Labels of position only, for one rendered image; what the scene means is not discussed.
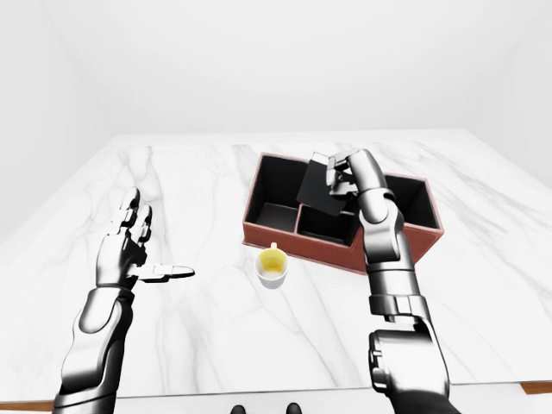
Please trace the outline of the red-brown desk caddy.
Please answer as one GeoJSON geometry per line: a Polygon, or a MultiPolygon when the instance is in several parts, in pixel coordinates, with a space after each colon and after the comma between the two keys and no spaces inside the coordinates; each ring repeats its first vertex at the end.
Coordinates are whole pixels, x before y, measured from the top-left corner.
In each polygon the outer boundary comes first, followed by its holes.
{"type": "MultiPolygon", "coordinates": [[[[243,218],[244,242],[268,248],[273,242],[291,256],[354,273],[366,272],[358,204],[348,201],[338,216],[298,201],[308,161],[262,154],[243,218]]],[[[387,173],[388,188],[405,219],[404,233],[417,262],[443,235],[426,179],[387,173]]]]}

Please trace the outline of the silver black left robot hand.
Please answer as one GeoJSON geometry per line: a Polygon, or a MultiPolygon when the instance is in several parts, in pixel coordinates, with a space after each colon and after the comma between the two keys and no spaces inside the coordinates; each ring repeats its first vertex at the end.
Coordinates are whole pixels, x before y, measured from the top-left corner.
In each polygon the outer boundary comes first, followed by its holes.
{"type": "Polygon", "coordinates": [[[97,255],[97,286],[130,290],[138,280],[166,283],[195,274],[190,267],[147,262],[146,243],[151,236],[153,210],[149,205],[140,206],[140,199],[139,190],[130,188],[111,218],[97,255]]]}

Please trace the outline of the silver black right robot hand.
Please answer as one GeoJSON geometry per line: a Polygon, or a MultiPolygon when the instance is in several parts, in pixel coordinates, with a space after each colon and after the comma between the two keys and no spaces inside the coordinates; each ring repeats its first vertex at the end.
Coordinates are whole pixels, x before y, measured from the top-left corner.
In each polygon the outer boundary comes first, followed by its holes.
{"type": "Polygon", "coordinates": [[[386,188],[385,175],[366,149],[352,149],[331,155],[326,171],[326,185],[331,196],[386,188]]]}

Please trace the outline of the white mug yellow inside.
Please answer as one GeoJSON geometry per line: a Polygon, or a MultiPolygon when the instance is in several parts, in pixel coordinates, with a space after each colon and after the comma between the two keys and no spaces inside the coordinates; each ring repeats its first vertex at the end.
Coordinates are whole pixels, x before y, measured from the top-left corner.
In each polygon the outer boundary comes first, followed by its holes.
{"type": "Polygon", "coordinates": [[[268,289],[277,289],[284,283],[288,272],[288,256],[272,242],[269,248],[262,250],[254,262],[254,270],[261,282],[268,289]]]}

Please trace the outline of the black book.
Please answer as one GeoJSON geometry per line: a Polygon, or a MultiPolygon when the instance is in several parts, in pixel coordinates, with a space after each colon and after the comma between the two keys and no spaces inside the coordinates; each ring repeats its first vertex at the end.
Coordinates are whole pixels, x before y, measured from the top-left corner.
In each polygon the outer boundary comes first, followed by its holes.
{"type": "Polygon", "coordinates": [[[326,155],[315,152],[310,158],[297,201],[331,216],[338,216],[346,204],[345,199],[337,199],[329,194],[326,183],[328,165],[326,155]]]}

